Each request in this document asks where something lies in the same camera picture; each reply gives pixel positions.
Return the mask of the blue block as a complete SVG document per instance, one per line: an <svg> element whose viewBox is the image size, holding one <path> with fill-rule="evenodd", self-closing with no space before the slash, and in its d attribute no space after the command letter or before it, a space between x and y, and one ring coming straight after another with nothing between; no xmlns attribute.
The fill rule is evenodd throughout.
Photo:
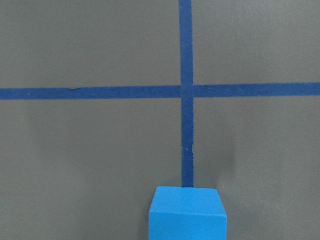
<svg viewBox="0 0 320 240"><path fill-rule="evenodd" d="M149 209L150 240L226 240L227 229L216 189L157 187Z"/></svg>

